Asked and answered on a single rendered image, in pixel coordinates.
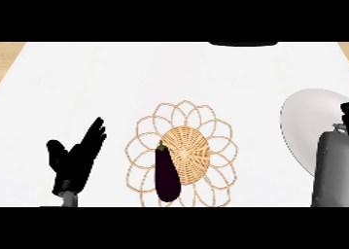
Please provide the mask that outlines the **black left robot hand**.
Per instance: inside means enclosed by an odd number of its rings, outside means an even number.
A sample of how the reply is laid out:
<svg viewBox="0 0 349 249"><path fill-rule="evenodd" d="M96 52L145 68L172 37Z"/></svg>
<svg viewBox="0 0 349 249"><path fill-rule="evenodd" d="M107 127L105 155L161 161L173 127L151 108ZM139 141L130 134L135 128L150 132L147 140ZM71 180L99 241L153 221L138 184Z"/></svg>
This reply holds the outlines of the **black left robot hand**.
<svg viewBox="0 0 349 249"><path fill-rule="evenodd" d="M52 189L55 196L64 192L71 192L74 195L82 192L105 139L104 120L96 118L82 141L70 150L58 140L48 141L49 166L57 173Z"/></svg>

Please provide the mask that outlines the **white round plate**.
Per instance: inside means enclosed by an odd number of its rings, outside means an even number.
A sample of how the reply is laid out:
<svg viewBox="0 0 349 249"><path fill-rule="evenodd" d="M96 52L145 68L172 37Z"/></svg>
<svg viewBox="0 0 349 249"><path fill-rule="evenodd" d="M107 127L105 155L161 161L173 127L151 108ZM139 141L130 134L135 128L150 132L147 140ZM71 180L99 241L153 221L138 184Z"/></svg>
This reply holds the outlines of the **white round plate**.
<svg viewBox="0 0 349 249"><path fill-rule="evenodd" d="M283 140L296 161L315 175L318 141L333 125L342 123L340 104L349 98L327 89L302 89L284 100L280 109Z"/></svg>

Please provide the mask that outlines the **woven wicker flower placemat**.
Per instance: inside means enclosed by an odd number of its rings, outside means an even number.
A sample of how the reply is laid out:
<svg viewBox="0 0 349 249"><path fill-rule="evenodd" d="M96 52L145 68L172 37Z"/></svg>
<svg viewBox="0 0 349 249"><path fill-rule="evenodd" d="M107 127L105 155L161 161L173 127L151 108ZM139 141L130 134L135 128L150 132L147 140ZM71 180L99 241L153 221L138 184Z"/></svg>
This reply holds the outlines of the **woven wicker flower placemat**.
<svg viewBox="0 0 349 249"><path fill-rule="evenodd" d="M163 201L156 189L156 151L166 149L175 164L181 194ZM234 161L238 147L231 124L207 105L184 100L161 103L135 123L124 145L124 185L144 207L226 207L237 182Z"/></svg>

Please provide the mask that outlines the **dark purple eggplant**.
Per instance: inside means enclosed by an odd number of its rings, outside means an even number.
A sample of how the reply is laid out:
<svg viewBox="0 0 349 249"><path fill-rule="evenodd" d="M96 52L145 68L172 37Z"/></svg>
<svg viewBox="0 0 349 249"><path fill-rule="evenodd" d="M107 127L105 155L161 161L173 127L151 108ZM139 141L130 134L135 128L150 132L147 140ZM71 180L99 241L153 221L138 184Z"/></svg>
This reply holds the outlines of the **dark purple eggplant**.
<svg viewBox="0 0 349 249"><path fill-rule="evenodd" d="M163 202L175 201L181 194L175 163L164 144L160 144L156 149L156 191Z"/></svg>

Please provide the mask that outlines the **dark appliance edge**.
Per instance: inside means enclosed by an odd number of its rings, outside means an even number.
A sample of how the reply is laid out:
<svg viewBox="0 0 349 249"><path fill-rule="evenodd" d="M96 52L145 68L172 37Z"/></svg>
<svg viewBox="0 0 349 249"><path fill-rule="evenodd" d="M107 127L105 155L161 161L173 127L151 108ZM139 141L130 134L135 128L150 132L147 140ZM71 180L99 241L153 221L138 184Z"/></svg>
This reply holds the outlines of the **dark appliance edge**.
<svg viewBox="0 0 349 249"><path fill-rule="evenodd" d="M266 47L274 46L277 42L209 42L215 46L225 47Z"/></svg>

